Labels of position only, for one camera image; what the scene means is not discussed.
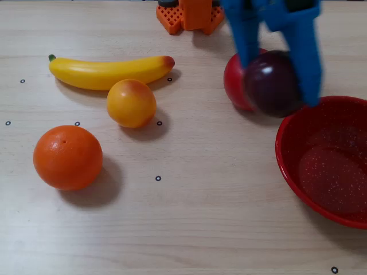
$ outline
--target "wooden table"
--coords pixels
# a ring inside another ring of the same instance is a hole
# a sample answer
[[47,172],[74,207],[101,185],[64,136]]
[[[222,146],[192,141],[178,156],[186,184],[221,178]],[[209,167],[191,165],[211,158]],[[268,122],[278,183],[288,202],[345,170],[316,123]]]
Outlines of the wooden table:
[[[0,3],[0,274],[367,274],[367,232],[324,219],[285,183],[274,154],[280,121],[244,116],[228,100],[228,26],[170,36],[155,5]],[[367,98],[366,13],[365,3],[324,4],[324,94]],[[284,48],[265,30],[261,42]],[[154,121],[123,131],[107,93],[55,81],[51,53],[170,55],[176,66],[172,82],[150,85]],[[104,170],[89,188],[63,193],[37,176],[32,153],[44,132],[76,121],[101,142]]]

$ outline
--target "yellow banana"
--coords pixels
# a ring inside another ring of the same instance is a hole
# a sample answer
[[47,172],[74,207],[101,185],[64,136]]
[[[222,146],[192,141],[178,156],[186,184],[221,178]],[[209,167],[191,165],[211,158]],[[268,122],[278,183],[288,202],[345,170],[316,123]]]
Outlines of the yellow banana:
[[107,91],[120,80],[136,79],[150,83],[168,74],[174,60],[155,56],[131,61],[89,62],[49,56],[51,73],[71,86]]

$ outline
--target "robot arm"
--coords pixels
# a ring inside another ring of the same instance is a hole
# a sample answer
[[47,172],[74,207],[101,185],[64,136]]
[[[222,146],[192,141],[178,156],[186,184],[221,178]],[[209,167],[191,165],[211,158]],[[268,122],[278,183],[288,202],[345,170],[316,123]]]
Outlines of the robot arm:
[[320,14],[320,0],[222,0],[222,5],[242,66],[259,54],[259,22],[264,21],[272,32],[282,32],[287,41],[303,101],[317,105],[322,65],[314,19]]

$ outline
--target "orange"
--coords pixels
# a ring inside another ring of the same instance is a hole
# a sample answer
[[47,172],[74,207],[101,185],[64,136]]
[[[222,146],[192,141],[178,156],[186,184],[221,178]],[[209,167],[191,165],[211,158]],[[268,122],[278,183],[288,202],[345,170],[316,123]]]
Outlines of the orange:
[[46,132],[38,141],[33,164],[47,184],[65,191],[91,184],[102,168],[102,149],[87,130],[64,125]]
[[154,117],[156,110],[153,92],[138,80],[117,82],[107,96],[107,112],[122,127],[143,127]]

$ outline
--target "red bowl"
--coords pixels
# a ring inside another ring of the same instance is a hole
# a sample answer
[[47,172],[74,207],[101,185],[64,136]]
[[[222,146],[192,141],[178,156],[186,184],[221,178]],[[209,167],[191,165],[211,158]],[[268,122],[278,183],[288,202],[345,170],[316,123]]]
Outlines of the red bowl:
[[308,206],[367,229],[367,101],[323,97],[285,118],[275,144],[279,168]]

